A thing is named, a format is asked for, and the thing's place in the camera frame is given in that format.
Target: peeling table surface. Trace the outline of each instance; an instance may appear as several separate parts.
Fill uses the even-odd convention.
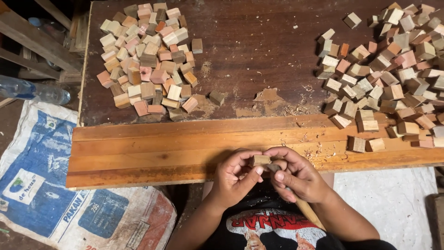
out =
[[[83,126],[101,124],[138,124],[169,121],[167,116],[138,117],[135,109],[115,107],[110,89],[96,75],[105,70],[99,39],[105,19],[132,4],[155,1],[95,1],[91,23],[83,97],[79,114]],[[193,38],[202,38],[203,54],[194,55],[194,74],[199,84],[192,89],[199,105],[185,120],[233,119],[320,113],[328,97],[323,80],[314,76],[319,69],[317,38],[330,28],[333,43],[349,43],[350,49],[373,39],[367,18],[378,15],[391,4],[385,0],[182,0],[167,1],[185,15],[189,38],[178,45],[190,46]],[[438,0],[398,0],[410,4],[429,4],[444,8]],[[350,29],[342,19],[355,12],[362,22]],[[261,97],[256,94],[264,89]],[[224,94],[219,107],[207,97],[211,91]]]

